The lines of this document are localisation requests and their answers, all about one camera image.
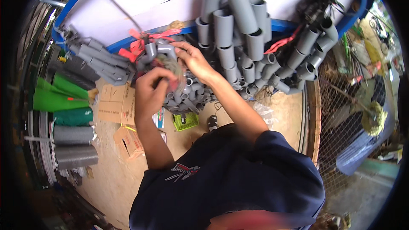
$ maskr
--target concrete floor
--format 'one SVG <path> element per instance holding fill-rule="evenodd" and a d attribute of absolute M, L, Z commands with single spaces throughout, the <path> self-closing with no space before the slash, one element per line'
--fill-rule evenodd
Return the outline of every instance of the concrete floor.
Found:
<path fill-rule="evenodd" d="M 98 80 L 97 88 L 101 90 L 105 83 L 103 79 Z M 271 101 L 274 118 L 277 119 L 273 130 L 281 132 L 295 150 L 299 145 L 301 103 L 301 94 L 288 96 L 277 93 Z M 98 112 L 97 107 L 98 104 L 93 106 L 94 112 Z M 163 131 L 167 134 L 167 145 L 175 160 L 181 157 L 198 137 L 207 132 L 207 118 L 215 112 L 214 103 L 208 103 L 199 114 L 198 126 L 178 132 L 173 125 L 172 114 L 166 111 Z M 219 126 L 232 123 L 223 108 L 217 111 L 216 115 Z M 130 208 L 138 193 L 144 171 L 148 169 L 146 159 L 139 156 L 131 162 L 125 162 L 112 138 L 120 124 L 99 120 L 97 113 L 94 114 L 94 123 L 100 139 L 100 145 L 95 145 L 99 162 L 91 166 L 94 178 L 84 177 L 82 186 L 77 187 L 77 190 L 106 215 L 108 222 L 123 230 L 129 229 Z"/>

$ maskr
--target green plastic basket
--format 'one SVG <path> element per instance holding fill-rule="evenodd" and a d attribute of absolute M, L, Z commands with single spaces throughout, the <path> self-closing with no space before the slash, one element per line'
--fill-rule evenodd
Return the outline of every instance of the green plastic basket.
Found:
<path fill-rule="evenodd" d="M 173 115 L 173 124 L 177 131 L 186 130 L 199 125 L 199 117 L 195 113 L 189 112 L 184 115 L 186 116 L 185 123 L 182 123 L 181 115 Z"/>

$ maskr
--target man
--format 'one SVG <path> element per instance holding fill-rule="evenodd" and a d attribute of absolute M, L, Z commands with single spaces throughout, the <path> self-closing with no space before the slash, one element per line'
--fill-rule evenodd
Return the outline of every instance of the man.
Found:
<path fill-rule="evenodd" d="M 172 44 L 189 70 L 212 89 L 234 124 L 215 129 L 217 118 L 212 116 L 208 122 L 212 131 L 175 162 L 152 115 L 165 99 L 166 80 L 176 77 L 155 68 L 137 79 L 135 124 L 148 170 L 130 211 L 130 229 L 231 229 L 218 221 L 227 213 L 233 213 L 229 220 L 238 229 L 274 227 L 265 217 L 270 212 L 316 217 L 325 192 L 311 159 L 296 152 L 282 134 L 269 131 L 197 48 L 186 42 Z M 153 89 L 159 77 L 164 78 Z"/>

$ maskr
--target plastic bag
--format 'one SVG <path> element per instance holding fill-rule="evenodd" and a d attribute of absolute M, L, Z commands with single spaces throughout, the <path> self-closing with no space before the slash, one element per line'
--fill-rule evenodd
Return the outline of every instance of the plastic bag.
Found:
<path fill-rule="evenodd" d="M 274 118 L 273 112 L 270 107 L 264 106 L 263 104 L 256 102 L 253 105 L 253 109 L 263 118 L 264 122 L 267 124 L 268 129 L 270 131 L 273 130 L 273 124 L 278 122 L 276 118 Z"/>

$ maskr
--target foot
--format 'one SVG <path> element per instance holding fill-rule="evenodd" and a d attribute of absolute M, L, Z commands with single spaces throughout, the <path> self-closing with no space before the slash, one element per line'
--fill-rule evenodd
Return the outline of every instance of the foot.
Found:
<path fill-rule="evenodd" d="M 209 120 L 207 121 L 207 127 L 209 128 L 209 131 L 217 129 L 217 116 L 216 115 L 211 115 L 209 117 Z"/>

